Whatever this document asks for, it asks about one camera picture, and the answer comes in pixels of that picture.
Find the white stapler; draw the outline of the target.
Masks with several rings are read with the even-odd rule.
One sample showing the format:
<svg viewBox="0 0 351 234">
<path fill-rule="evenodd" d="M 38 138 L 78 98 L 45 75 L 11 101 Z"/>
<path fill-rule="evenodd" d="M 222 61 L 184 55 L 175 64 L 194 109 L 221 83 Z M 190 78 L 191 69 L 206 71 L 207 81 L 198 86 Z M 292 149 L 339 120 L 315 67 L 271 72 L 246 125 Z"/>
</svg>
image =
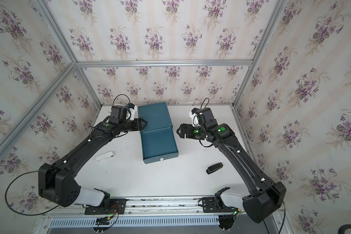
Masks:
<svg viewBox="0 0 351 234">
<path fill-rule="evenodd" d="M 109 152 L 106 152 L 106 153 L 104 153 L 104 154 L 101 154 L 101 155 L 98 155 L 98 156 L 96 156 L 96 161 L 97 162 L 104 162 L 104 161 L 107 161 L 107 160 L 109 160 L 109 159 L 112 159 L 113 157 L 114 157 L 114 152 L 113 151 L 109 151 Z"/>
</svg>

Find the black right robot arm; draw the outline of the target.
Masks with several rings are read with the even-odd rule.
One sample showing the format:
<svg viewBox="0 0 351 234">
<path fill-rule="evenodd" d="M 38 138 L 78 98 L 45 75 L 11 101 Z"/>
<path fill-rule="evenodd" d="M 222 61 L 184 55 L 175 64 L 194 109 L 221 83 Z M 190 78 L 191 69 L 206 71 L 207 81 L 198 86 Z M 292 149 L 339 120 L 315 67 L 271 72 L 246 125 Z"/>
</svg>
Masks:
<svg viewBox="0 0 351 234">
<path fill-rule="evenodd" d="M 181 124 L 176 133 L 181 138 L 206 140 L 225 155 L 247 186 L 249 195 L 242 198 L 243 209 L 252 221 L 260 223 L 282 206 L 286 194 L 284 184 L 275 183 L 255 164 L 227 124 L 209 129 Z"/>
</svg>

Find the black stapler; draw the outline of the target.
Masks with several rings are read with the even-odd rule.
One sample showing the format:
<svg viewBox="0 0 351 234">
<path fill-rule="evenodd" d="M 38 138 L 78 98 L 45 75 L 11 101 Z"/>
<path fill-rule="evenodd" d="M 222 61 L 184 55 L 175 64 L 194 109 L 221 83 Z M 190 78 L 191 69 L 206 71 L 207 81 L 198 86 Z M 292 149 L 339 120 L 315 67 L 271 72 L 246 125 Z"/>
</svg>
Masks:
<svg viewBox="0 0 351 234">
<path fill-rule="evenodd" d="M 223 167 L 223 164 L 221 162 L 213 164 L 206 169 L 206 173 L 208 175 L 210 175 L 210 174 L 220 170 L 222 167 Z"/>
</svg>

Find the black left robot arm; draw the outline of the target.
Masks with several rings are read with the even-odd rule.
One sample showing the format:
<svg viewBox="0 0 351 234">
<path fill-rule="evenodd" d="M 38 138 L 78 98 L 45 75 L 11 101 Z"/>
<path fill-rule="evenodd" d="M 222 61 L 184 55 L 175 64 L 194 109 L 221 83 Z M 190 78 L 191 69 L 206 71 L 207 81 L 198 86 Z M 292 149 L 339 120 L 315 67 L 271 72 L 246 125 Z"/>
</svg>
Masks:
<svg viewBox="0 0 351 234">
<path fill-rule="evenodd" d="M 75 177 L 85 163 L 103 146 L 117 138 L 122 132 L 141 131 L 147 125 L 142 118 L 125 120 L 118 124 L 102 121 L 76 148 L 53 164 L 45 163 L 39 168 L 39 196 L 62 207 L 82 204 L 81 193 L 92 192 L 93 199 L 87 202 L 90 206 L 100 206 L 104 200 L 103 191 L 83 189 Z"/>
</svg>

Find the aluminium mounting rail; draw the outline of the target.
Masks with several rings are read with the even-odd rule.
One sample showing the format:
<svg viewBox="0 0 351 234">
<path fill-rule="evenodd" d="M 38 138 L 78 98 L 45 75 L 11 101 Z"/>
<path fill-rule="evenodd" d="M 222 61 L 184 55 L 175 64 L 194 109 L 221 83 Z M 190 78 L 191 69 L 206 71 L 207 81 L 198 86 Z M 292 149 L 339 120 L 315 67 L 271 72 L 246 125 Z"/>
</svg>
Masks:
<svg viewBox="0 0 351 234">
<path fill-rule="evenodd" d="M 175 196 L 175 197 L 116 197 L 112 199 L 127 199 L 124 214 L 120 216 L 151 216 L 151 215 L 197 215 L 204 214 L 202 207 L 198 206 L 198 200 L 203 197 L 216 197 L 228 207 L 239 208 L 243 213 L 242 198 L 248 196 L 249 193 L 240 193 L 237 190 L 229 189 L 221 193 L 220 197 L 216 195 L 206 196 Z M 42 218 L 48 217 L 98 217 L 107 215 L 85 215 L 85 209 L 88 205 L 71 205 L 66 208 L 56 208 L 47 214 L 42 214 Z M 217 215 L 230 215 L 232 213 L 212 213 Z"/>
</svg>

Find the teal drawer cabinet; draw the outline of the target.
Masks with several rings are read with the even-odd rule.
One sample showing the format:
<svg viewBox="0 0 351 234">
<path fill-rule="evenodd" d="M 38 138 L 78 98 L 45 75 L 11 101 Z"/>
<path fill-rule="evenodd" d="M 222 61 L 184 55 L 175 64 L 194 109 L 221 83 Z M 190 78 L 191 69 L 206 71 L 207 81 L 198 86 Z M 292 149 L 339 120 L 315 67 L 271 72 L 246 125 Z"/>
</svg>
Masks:
<svg viewBox="0 0 351 234">
<path fill-rule="evenodd" d="M 137 110 L 138 117 L 147 122 L 143 132 L 173 127 L 166 102 L 142 105 Z"/>
</svg>

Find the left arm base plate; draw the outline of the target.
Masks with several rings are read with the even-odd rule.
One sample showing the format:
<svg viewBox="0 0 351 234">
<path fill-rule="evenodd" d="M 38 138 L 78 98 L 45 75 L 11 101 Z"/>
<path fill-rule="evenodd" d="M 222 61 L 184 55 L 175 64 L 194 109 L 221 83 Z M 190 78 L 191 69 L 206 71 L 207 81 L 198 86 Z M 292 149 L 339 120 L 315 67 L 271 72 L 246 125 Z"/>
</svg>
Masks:
<svg viewBox="0 0 351 234">
<path fill-rule="evenodd" d="M 102 202 L 101 205 L 95 206 L 87 206 L 85 209 L 85 215 L 111 215 L 111 214 L 124 214 L 126 207 L 127 199 L 107 199 Z"/>
</svg>

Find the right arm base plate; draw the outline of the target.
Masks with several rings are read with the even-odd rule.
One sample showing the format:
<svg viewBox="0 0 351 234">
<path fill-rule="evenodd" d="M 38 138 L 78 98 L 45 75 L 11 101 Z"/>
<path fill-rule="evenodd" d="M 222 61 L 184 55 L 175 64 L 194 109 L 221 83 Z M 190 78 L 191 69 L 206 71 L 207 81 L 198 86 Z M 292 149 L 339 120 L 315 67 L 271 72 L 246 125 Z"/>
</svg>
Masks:
<svg viewBox="0 0 351 234">
<path fill-rule="evenodd" d="M 203 213 L 238 213 L 239 208 L 228 207 L 222 200 L 216 197 L 203 197 L 198 200 L 198 206 L 202 207 Z"/>
</svg>

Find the teal top drawer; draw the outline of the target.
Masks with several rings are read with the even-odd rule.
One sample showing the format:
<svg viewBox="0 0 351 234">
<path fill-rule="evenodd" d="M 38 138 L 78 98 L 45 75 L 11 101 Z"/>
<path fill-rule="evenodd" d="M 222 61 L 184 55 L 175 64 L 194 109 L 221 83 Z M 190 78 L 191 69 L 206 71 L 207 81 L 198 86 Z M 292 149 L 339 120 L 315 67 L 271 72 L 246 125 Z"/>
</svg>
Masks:
<svg viewBox="0 0 351 234">
<path fill-rule="evenodd" d="M 177 158 L 179 155 L 172 127 L 141 131 L 140 137 L 145 164 Z"/>
</svg>

